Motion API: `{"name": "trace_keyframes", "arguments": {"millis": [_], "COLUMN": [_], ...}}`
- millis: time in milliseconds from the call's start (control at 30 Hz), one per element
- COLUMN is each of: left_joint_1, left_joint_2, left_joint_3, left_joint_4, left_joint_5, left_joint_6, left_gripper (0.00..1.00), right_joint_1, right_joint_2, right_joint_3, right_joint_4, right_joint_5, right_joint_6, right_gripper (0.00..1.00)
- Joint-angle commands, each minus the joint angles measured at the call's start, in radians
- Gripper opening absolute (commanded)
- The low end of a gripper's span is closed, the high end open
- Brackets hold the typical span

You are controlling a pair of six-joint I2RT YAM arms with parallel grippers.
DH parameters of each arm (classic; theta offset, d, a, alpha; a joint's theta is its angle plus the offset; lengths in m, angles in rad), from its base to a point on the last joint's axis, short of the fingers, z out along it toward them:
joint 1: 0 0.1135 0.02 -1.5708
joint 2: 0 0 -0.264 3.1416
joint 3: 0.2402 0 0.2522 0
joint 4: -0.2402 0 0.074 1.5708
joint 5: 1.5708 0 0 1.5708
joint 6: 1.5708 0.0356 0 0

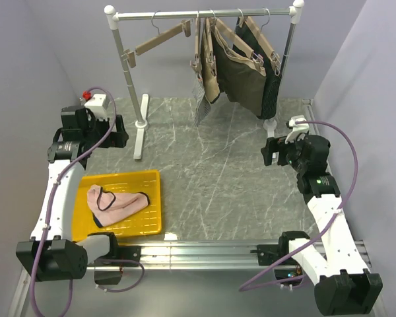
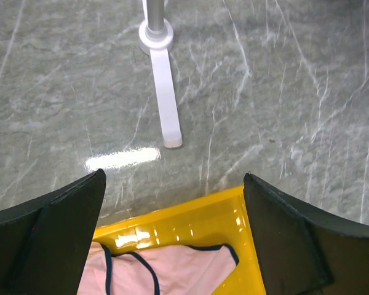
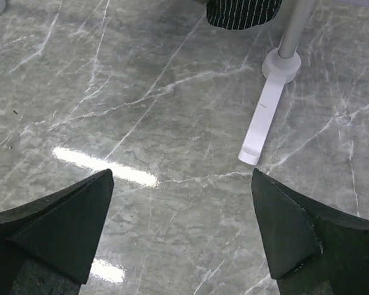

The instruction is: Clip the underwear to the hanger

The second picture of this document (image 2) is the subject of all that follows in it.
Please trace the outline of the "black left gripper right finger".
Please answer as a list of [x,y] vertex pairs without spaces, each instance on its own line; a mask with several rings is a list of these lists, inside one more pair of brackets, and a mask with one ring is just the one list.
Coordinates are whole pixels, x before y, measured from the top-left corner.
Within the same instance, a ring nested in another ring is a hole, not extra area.
[[244,199],[267,294],[369,294],[369,226],[247,173]]

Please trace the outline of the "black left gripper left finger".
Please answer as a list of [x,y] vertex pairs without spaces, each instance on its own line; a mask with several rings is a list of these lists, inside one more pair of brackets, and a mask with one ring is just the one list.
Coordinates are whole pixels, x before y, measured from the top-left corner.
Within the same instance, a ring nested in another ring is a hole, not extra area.
[[105,189],[99,169],[0,211],[0,294],[76,294]]

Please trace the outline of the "pink underwear navy trim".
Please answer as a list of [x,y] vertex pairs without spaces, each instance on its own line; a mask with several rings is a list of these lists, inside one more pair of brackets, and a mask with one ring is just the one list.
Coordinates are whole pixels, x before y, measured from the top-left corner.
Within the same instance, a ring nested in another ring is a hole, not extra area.
[[212,294],[239,264],[229,244],[113,254],[93,242],[78,294]]

